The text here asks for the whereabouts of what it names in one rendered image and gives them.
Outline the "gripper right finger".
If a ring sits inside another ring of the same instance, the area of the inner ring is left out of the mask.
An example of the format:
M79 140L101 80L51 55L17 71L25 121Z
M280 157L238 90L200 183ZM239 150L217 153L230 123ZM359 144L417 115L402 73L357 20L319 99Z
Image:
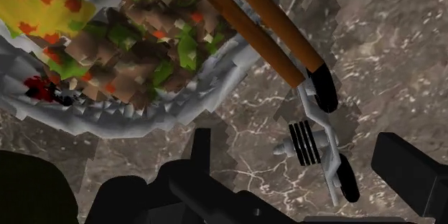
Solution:
M395 133L380 132L371 167L416 214L448 224L448 164Z

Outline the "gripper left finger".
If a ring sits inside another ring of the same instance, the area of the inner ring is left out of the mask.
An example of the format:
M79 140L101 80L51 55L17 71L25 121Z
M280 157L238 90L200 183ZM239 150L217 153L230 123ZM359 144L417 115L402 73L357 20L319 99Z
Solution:
M210 129L196 129L189 159L163 164L156 179L104 182L85 224L297 224L253 193L210 176Z

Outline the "white plate of mixed food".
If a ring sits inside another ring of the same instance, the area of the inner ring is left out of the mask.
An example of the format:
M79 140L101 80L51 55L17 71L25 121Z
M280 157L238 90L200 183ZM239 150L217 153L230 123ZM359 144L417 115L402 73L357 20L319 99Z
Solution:
M138 138L214 111L259 59L206 0L87 0L54 42L0 19L0 111L73 135Z

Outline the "orange handled can opener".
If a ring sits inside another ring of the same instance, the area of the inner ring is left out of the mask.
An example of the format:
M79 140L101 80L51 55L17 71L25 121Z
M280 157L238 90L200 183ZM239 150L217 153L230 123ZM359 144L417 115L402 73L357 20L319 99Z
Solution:
M338 107L337 91L328 66L294 23L273 0L246 0L265 25L286 44L304 69L300 70L275 41L234 0L208 0L273 69L297 91L306 120L289 124L290 136L275 155L296 157L303 166L320 164L333 205L340 188L348 202L360 198L357 180L329 120Z

